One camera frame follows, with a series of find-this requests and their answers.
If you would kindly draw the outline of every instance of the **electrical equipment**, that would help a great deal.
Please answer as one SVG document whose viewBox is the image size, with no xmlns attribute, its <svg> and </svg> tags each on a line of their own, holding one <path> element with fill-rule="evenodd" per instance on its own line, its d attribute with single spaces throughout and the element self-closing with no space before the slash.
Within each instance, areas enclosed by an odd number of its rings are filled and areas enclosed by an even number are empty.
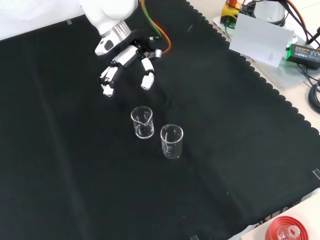
<svg viewBox="0 0 320 240">
<path fill-rule="evenodd" d="M 305 65 L 311 69 L 318 69 L 320 67 L 320 50 L 291 44 L 287 51 L 286 60 Z"/>
</svg>

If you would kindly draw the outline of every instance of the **yellow device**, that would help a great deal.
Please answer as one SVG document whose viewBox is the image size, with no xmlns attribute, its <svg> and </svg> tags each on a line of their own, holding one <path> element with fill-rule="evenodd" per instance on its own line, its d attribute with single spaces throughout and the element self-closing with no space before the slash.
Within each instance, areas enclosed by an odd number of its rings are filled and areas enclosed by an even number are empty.
<svg viewBox="0 0 320 240">
<path fill-rule="evenodd" d="M 242 4 L 240 2 L 237 2 L 235 4 L 235 8 L 241 9 Z M 224 4 L 221 12 L 221 23 L 225 23 L 227 20 L 229 23 L 236 23 L 238 15 L 239 15 L 239 10 L 235 9 L 233 7 L 229 7 L 227 3 Z"/>
</svg>

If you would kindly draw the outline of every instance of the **clear glass cup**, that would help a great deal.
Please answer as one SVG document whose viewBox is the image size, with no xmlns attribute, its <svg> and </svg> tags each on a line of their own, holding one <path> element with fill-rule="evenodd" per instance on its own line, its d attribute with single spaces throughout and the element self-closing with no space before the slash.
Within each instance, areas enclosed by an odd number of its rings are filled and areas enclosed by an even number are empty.
<svg viewBox="0 0 320 240">
<path fill-rule="evenodd" d="M 164 125 L 161 129 L 162 152 L 168 159 L 179 158 L 183 149 L 184 131 L 177 125 Z"/>
<path fill-rule="evenodd" d="M 152 110 L 147 106 L 138 106 L 131 112 L 135 134 L 140 139 L 148 139 L 155 132 Z"/>
</svg>

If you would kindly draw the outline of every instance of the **white wall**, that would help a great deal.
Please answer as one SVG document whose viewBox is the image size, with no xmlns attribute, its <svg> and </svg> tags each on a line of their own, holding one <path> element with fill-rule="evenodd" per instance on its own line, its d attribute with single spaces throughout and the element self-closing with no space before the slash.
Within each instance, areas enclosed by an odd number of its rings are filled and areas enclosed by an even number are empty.
<svg viewBox="0 0 320 240">
<path fill-rule="evenodd" d="M 83 14 L 78 0 L 0 0 L 0 40 Z"/>
</svg>

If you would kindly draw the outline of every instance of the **clear plastic bottle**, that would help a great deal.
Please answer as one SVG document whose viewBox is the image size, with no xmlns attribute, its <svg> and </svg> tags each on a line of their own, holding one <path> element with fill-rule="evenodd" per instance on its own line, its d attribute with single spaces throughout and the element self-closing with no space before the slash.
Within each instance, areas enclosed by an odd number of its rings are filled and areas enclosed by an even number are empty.
<svg viewBox="0 0 320 240">
<path fill-rule="evenodd" d="M 297 240 L 300 236 L 300 229 L 297 226 L 282 226 L 277 231 L 279 240 Z"/>
</svg>

